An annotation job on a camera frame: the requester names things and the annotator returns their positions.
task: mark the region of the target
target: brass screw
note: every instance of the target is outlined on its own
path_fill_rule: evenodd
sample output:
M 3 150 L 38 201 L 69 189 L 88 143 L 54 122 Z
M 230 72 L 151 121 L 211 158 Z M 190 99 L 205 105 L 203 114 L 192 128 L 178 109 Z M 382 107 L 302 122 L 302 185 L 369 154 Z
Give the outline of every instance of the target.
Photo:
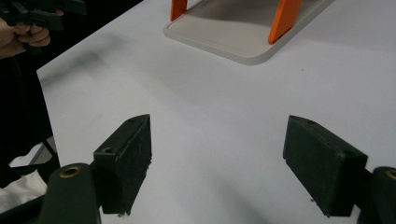
M 63 169 L 60 173 L 59 176 L 61 178 L 71 178 L 79 174 L 81 169 L 78 166 L 71 166 L 67 169 Z
M 396 180 L 396 170 L 387 170 L 387 176 Z

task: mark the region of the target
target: finger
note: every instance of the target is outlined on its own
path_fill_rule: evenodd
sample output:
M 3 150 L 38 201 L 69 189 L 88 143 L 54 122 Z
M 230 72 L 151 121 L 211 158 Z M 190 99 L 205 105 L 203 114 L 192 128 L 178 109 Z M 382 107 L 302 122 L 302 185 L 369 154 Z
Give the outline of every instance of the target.
M 45 47 L 50 43 L 50 36 L 47 35 L 44 39 L 41 39 L 36 42 L 29 43 L 30 46 L 33 47 Z
M 12 31 L 17 35 L 26 34 L 30 30 L 30 26 L 25 23 L 18 22 L 15 26 L 12 26 Z
M 64 12 L 60 9 L 55 9 L 55 14 L 58 16 L 62 16 L 64 14 Z
M 30 44 L 45 39 L 49 34 L 50 31 L 48 29 L 42 28 L 38 33 L 33 35 L 20 35 L 18 39 L 23 43 Z
M 43 28 L 40 27 L 40 26 L 32 25 L 32 26 L 30 27 L 30 32 L 31 32 L 31 34 L 37 34 L 37 33 L 40 32 L 41 30 L 43 30 Z

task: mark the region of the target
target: orange leg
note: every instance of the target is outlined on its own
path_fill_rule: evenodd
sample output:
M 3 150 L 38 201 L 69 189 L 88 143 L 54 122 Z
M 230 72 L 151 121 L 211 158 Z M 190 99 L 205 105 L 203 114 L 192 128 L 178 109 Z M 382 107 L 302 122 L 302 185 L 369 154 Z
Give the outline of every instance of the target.
M 301 0 L 279 0 L 271 32 L 268 36 L 270 45 L 275 44 L 294 25 L 300 4 Z
M 174 21 L 187 10 L 187 0 L 172 0 L 171 21 Z

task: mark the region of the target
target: white tabletop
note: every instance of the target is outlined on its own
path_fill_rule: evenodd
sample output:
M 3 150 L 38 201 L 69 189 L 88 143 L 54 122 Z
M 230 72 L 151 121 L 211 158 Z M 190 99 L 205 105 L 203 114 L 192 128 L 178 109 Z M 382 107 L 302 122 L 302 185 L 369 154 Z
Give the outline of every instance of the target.
M 103 223 L 356 223 L 358 208 L 327 218 L 310 202 L 282 158 L 286 127 L 312 119 L 369 171 L 396 167 L 396 1 L 336 0 L 254 66 L 165 37 L 170 4 L 145 0 L 38 70 L 62 165 L 91 163 L 125 120 L 150 114 L 132 214 Z

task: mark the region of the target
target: white base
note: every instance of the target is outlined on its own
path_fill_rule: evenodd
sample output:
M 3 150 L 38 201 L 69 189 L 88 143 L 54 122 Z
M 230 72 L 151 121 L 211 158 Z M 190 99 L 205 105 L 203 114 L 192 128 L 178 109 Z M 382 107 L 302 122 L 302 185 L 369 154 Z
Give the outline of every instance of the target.
M 334 0 L 303 0 L 295 25 L 267 38 L 277 0 L 203 0 L 164 26 L 165 36 L 246 65 L 267 61 Z

